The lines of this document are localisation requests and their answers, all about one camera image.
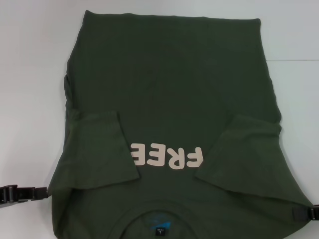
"white letter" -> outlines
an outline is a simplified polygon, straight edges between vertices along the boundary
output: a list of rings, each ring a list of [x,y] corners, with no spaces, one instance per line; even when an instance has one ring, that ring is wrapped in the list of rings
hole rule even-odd
[[[174,149],[169,148],[167,152],[172,156],[168,162],[169,166],[172,169],[183,169],[185,166],[185,154],[184,149],[179,148],[178,154],[174,151]]]
[[[187,157],[190,159],[193,159],[193,158],[197,159],[195,162],[187,162],[187,166],[191,168],[199,167],[201,163],[204,161],[203,154],[201,152],[200,147],[197,147],[195,149],[195,153],[189,153]]]
[[[152,148],[157,148],[158,151],[150,151],[150,156],[158,157],[158,160],[149,159],[147,163],[153,166],[164,166],[165,164],[165,144],[152,143]]]
[[[135,165],[144,165],[145,164],[145,144],[142,143],[132,143],[131,148],[138,148],[138,151],[131,152],[133,158],[138,158],[138,160],[134,159]]]

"olive green t-shirt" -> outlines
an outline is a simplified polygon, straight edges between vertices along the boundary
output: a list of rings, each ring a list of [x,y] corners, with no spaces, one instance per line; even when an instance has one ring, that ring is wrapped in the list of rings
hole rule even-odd
[[[307,223],[260,25],[85,12],[49,187],[59,239],[282,239]]]

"white surface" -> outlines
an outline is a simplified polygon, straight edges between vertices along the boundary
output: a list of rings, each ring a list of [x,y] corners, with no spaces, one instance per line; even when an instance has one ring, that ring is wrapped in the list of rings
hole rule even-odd
[[[0,185],[49,184],[62,152],[66,61],[86,9],[260,18],[282,147],[301,188],[319,204],[319,61],[301,61],[319,59],[316,0],[0,0]],[[50,199],[0,209],[2,239],[53,239],[51,227]],[[289,238],[318,237],[312,222]]]

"shirt sleeve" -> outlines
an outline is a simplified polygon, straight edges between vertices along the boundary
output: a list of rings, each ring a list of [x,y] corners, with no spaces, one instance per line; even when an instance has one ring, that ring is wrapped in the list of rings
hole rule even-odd
[[[287,166],[280,131],[278,123],[236,115],[195,177],[232,192],[312,206]]]
[[[140,177],[117,112],[78,111],[72,102],[67,77],[64,87],[67,99],[65,143],[48,188],[57,236],[74,189],[93,189]]]

